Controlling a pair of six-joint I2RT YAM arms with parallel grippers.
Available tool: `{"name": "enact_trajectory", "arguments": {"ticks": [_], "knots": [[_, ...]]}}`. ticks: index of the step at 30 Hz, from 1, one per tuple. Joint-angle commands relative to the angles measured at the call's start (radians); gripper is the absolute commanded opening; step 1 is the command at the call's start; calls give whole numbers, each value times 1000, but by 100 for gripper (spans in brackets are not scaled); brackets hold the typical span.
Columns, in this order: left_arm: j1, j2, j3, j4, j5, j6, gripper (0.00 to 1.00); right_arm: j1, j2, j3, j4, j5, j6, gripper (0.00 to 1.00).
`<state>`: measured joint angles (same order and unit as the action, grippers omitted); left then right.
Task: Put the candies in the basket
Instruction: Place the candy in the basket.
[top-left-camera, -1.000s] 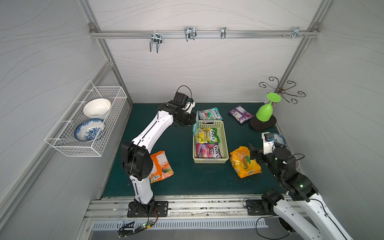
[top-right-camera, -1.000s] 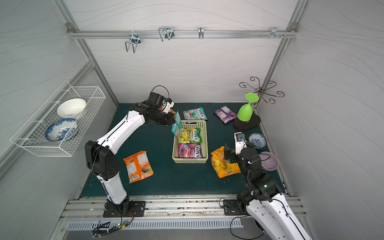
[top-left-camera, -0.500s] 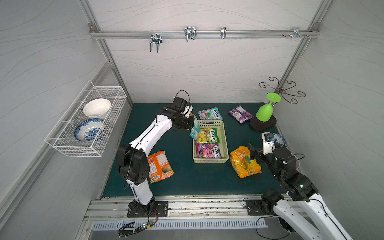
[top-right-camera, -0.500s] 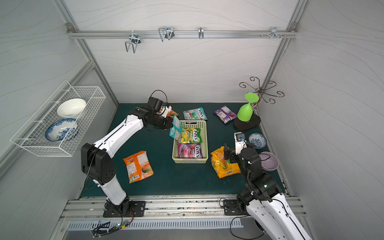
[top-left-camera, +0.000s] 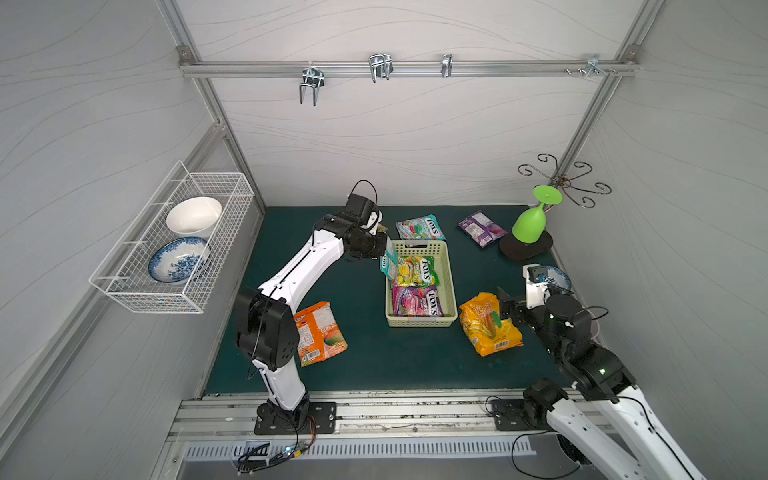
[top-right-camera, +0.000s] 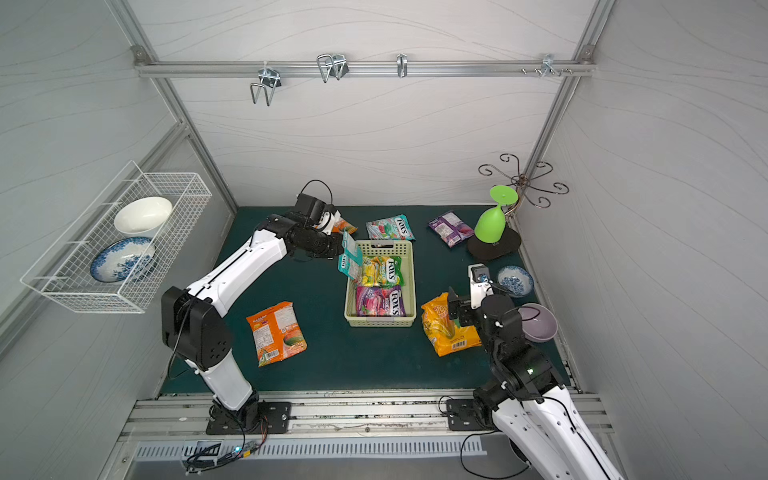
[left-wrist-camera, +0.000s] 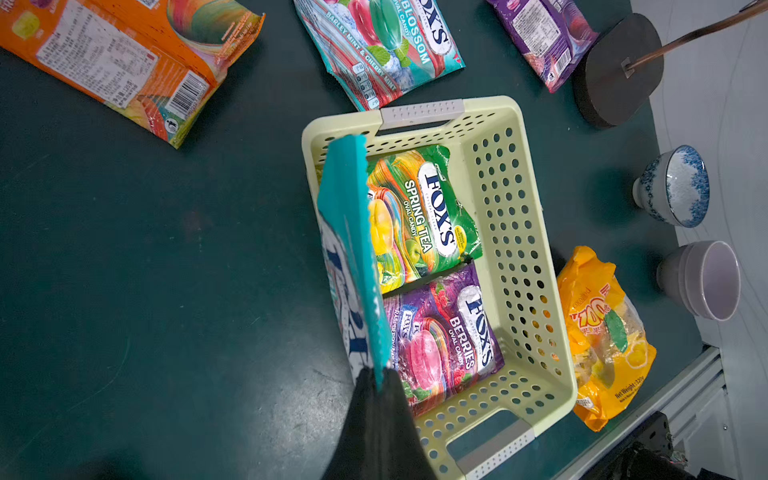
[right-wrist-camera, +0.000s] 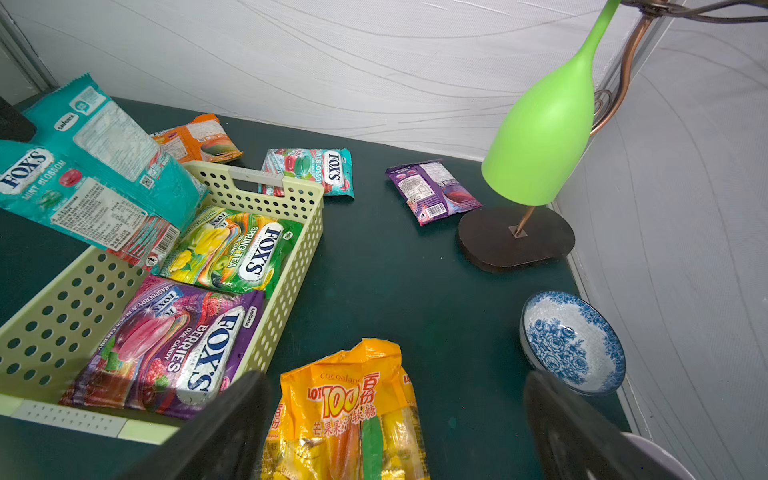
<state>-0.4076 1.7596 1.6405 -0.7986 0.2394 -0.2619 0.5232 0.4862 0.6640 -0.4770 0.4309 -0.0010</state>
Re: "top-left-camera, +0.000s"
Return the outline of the teal mint blossom candy bag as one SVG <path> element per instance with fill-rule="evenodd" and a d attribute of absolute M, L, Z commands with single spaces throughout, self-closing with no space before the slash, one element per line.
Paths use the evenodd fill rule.
<path fill-rule="evenodd" d="M 384 253 L 379 258 L 380 271 L 389 282 L 395 282 L 399 275 L 398 255 L 392 240 L 386 236 Z"/>

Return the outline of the green spring tea candy bag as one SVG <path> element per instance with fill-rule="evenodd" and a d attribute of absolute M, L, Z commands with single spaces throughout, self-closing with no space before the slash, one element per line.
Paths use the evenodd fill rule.
<path fill-rule="evenodd" d="M 399 257 L 394 283 L 399 287 L 438 286 L 440 278 L 435 267 L 435 258 L 433 256 Z"/>

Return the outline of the purple berries candy bag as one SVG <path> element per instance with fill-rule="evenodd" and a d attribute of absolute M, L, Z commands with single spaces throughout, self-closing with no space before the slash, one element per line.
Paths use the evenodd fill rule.
<path fill-rule="evenodd" d="M 392 288 L 393 315 L 399 317 L 442 317 L 436 286 Z"/>

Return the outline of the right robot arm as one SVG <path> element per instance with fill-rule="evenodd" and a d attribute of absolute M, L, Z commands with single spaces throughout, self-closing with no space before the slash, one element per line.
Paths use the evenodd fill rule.
<path fill-rule="evenodd" d="M 628 368 L 593 340 L 591 308 L 554 285 L 544 291 L 533 307 L 502 292 L 501 317 L 529 326 L 579 395 L 540 379 L 519 399 L 491 401 L 497 430 L 553 434 L 576 466 L 590 464 L 607 479 L 703 478 Z"/>

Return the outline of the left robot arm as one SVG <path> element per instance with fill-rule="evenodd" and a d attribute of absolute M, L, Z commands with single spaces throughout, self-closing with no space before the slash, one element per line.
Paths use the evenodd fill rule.
<path fill-rule="evenodd" d="M 295 324 L 298 307 L 325 271 L 346 253 L 374 259 L 385 253 L 388 236 L 378 230 L 381 218 L 377 209 L 363 219 L 355 219 L 349 212 L 324 216 L 302 248 L 248 302 L 236 343 L 261 376 L 269 402 L 280 410 L 293 412 L 307 403 L 306 387 L 295 364 L 300 340 Z"/>

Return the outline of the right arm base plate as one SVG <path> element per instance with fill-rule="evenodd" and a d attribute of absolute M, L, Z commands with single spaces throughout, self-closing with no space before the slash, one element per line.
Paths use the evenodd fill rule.
<path fill-rule="evenodd" d="M 486 411 L 493 418 L 497 431 L 533 431 L 536 424 L 526 411 L 523 399 L 505 399 L 491 396 L 486 401 Z"/>

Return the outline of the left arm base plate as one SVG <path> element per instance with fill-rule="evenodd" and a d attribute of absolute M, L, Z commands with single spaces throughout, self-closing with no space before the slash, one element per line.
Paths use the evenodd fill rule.
<path fill-rule="evenodd" d="M 284 410 L 271 401 L 257 409 L 253 433 L 257 436 L 325 435 L 336 430 L 337 403 L 302 401 L 292 411 Z"/>

